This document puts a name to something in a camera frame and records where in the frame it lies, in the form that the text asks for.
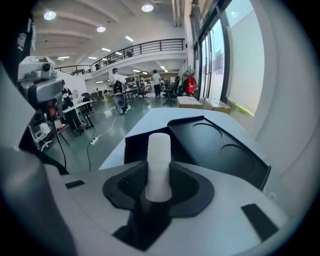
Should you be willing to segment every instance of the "railing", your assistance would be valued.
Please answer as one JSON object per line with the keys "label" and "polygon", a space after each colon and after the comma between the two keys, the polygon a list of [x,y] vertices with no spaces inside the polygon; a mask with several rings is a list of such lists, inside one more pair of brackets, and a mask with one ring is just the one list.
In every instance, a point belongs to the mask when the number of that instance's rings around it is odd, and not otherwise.
{"label": "railing", "polygon": [[150,54],[163,51],[182,51],[184,50],[184,39],[164,39],[157,41],[145,42],[133,45],[114,53],[111,53],[92,65],[75,65],[75,66],[62,66],[55,68],[56,70],[68,73],[70,75],[83,75],[93,73],[101,68],[104,68],[115,62],[128,59],[131,57],[139,56],[142,54]]}

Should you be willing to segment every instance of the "office chair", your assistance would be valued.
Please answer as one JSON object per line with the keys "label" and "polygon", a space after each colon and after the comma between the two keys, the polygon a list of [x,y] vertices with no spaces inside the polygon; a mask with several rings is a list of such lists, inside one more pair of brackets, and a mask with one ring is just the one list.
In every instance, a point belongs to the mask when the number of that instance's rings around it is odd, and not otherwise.
{"label": "office chair", "polygon": [[149,99],[149,97],[146,96],[146,91],[145,91],[145,86],[140,86],[139,82],[136,83],[136,86],[138,88],[138,98],[139,100],[147,98]]}
{"label": "office chair", "polygon": [[163,105],[167,105],[168,104],[168,105],[172,106],[174,103],[176,103],[176,99],[177,99],[177,96],[178,96],[179,82],[180,82],[180,77],[176,76],[173,88],[164,90],[164,92],[167,94],[167,98],[168,99],[163,103]]}

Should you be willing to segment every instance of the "red bag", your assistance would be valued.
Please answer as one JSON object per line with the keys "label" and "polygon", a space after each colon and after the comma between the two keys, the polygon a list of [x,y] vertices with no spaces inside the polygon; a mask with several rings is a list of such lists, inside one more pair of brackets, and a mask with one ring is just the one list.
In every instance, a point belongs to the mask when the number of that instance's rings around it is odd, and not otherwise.
{"label": "red bag", "polygon": [[192,75],[190,75],[188,78],[188,83],[187,83],[185,92],[187,94],[194,94],[195,91],[196,91],[196,80]]}

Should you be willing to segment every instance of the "cardboard box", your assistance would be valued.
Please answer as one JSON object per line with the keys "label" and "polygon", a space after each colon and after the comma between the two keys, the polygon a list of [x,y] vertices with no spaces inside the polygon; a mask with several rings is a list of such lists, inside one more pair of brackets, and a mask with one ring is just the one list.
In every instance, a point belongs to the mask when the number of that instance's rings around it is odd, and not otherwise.
{"label": "cardboard box", "polygon": [[177,97],[177,104],[178,104],[178,108],[202,109],[202,104],[192,96]]}
{"label": "cardboard box", "polygon": [[[202,104],[204,102],[204,98],[201,98],[199,102]],[[219,111],[224,112],[230,115],[232,108],[227,104],[223,103],[222,101],[216,98],[205,98],[205,110],[212,110],[212,111]]]}

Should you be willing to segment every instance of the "white shirt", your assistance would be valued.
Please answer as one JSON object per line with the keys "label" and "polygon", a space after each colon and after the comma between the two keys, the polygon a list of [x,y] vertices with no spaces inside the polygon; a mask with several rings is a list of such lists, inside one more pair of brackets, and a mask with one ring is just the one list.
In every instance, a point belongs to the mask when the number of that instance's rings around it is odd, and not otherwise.
{"label": "white shirt", "polygon": [[161,76],[158,73],[152,75],[153,84],[160,85]]}
{"label": "white shirt", "polygon": [[109,81],[110,85],[114,85],[116,81],[119,81],[122,84],[124,84],[126,82],[126,79],[121,74],[112,74]]}

